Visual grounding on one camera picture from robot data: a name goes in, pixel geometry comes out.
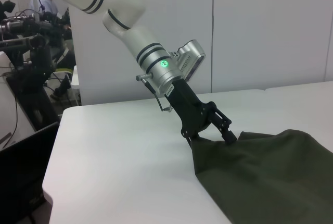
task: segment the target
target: dark green cloth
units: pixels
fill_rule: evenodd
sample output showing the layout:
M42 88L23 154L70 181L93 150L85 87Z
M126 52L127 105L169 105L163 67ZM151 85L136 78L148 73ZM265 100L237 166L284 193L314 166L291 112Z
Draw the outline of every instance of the dark green cloth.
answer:
M333 224L333 154L310 135L192 141L195 173L235 224Z

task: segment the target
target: green led light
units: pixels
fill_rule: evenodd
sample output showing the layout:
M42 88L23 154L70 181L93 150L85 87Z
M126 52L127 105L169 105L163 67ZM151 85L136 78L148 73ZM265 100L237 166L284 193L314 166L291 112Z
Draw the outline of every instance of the green led light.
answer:
M167 61L165 61L165 60L163 60L162 62L161 62L161 66L162 67L167 67L169 65L169 63L167 62Z

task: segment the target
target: blue shirt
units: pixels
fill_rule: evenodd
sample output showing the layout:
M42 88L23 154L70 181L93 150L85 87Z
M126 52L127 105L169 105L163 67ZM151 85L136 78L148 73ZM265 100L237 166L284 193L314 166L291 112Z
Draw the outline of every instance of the blue shirt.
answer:
M58 14L57 5L52 0L41 0L42 5L45 7L46 12L51 12L52 14ZM29 9L34 9L33 1L30 1Z

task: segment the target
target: black stripe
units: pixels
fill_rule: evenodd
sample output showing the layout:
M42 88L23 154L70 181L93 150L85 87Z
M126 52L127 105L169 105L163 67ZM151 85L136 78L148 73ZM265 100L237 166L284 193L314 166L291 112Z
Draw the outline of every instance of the black stripe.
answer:
M162 45L160 43L152 43L152 44L149 44L148 46L144 47L142 49L142 51L140 51L140 53L137 55L136 57L136 62L139 63L139 58L141 57L142 53L145 52L147 49L153 47L153 46L156 46L156 45Z
M165 49L164 49L163 47L157 47L157 48L152 49L151 51L148 51L148 52L147 52L147 53L141 58L141 60L140 60L140 63L139 63L140 68L141 68L142 64L144 63L145 59L146 59L150 54L154 53L155 51L161 51L161 50L165 50Z
M112 12L110 11L110 10L108 10L108 13L109 13L109 15L110 15L110 17L117 23L117 24L119 24L121 27L123 27L124 29L126 29L126 30L129 30L130 29L130 27L127 27L126 25L124 25L124 24L122 24L113 14L112 14Z
M86 12L86 11L92 9L92 7L95 6L96 2L97 2L97 0L93 0L92 4L90 4L89 7L87 7L86 9L82 9L82 11Z
M151 65L149 65L148 69L146 70L146 74L149 74L150 70L152 69L152 67L153 67L156 63L158 63L159 61L165 60L165 59L169 59L169 58L171 58L171 57L170 57L170 56L162 56L162 57L156 59L155 61L153 61L153 62L151 63Z
M96 11L98 11L99 8L102 6L103 1L104 1L104 0L100 0L100 1L99 1L99 4L97 5L97 7L96 7L92 12L88 12L88 14L93 14L93 13L95 13Z

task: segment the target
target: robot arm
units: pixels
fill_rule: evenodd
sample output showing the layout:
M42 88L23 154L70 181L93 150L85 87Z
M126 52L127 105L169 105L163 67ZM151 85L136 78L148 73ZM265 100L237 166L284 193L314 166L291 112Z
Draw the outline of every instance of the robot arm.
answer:
M142 0L64 1L88 14L105 13L103 24L127 46L144 72L138 80L142 80L154 95L166 96L182 120L181 134L189 145L211 123L218 128L226 143L236 141L228 130L231 121L213 102L202 103L186 83L205 57L195 40L178 52L168 53L148 29L133 28L145 11Z

